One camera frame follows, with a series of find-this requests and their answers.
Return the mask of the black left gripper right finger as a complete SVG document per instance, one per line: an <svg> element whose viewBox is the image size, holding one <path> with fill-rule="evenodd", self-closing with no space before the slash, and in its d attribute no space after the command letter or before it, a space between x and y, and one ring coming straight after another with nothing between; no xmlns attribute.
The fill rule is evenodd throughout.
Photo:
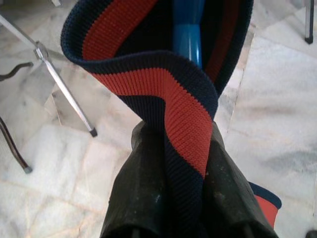
<svg viewBox="0 0 317 238"><path fill-rule="evenodd" d="M274 231L278 210L278 196L247 181L214 123L202 212L209 238L279 238Z"/></svg>

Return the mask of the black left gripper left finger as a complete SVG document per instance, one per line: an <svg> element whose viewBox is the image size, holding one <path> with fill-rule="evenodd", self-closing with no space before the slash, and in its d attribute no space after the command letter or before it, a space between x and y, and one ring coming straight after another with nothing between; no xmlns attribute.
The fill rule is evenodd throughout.
<svg viewBox="0 0 317 238"><path fill-rule="evenodd" d="M114 180L100 238L173 238L163 137L141 122L131 146Z"/></svg>

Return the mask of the dark shirt red striped collar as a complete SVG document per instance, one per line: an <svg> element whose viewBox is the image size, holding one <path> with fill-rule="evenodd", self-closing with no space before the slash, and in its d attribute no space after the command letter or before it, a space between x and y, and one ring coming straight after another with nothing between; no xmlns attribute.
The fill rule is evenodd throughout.
<svg viewBox="0 0 317 238"><path fill-rule="evenodd" d="M205 0L202 67L173 51L173 0L78 0L65 56L163 137L173 238L209 238L203 190L218 100L239 59L254 0Z"/></svg>

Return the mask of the blue plastic hanger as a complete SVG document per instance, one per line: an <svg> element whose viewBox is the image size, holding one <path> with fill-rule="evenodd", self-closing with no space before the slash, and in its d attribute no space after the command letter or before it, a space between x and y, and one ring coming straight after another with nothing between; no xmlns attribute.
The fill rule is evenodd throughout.
<svg viewBox="0 0 317 238"><path fill-rule="evenodd" d="M200 23L205 0L173 0L173 51L202 67Z"/></svg>

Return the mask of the silver metal clothes rack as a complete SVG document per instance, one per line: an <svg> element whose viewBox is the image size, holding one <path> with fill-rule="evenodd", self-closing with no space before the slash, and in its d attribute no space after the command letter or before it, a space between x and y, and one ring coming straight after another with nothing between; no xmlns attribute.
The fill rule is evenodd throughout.
<svg viewBox="0 0 317 238"><path fill-rule="evenodd" d="M60 124L70 116L85 126L92 122L92 98L84 98L83 84L76 89L75 66L63 55L62 24L76 0L0 0L0 101L27 92ZM254 0L236 70L244 71L255 34L278 33L282 42L317 57L317 0L314 3L315 44L304 42L310 17L309 0Z"/></svg>

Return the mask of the marble-pattern folding table red edge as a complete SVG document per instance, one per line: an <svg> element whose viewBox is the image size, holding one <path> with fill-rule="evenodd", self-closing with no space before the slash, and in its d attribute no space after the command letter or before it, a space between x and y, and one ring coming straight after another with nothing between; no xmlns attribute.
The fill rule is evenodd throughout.
<svg viewBox="0 0 317 238"><path fill-rule="evenodd" d="M32 66L33 66L32 62L18 64L9 73L0 74L0 82L3 82L9 78L12 78L20 69L22 69L24 67L32 67ZM1 117L0 117L0 130L1 130L7 144L11 150L11 153L13 154L14 158L16 159L18 164L23 169L24 173L30 174L33 171L33 169L27 164L27 162L23 159L23 157L19 153L19 151L18 151L18 149L17 149L17 147L12 139L12 136L10 135L8 128Z"/></svg>

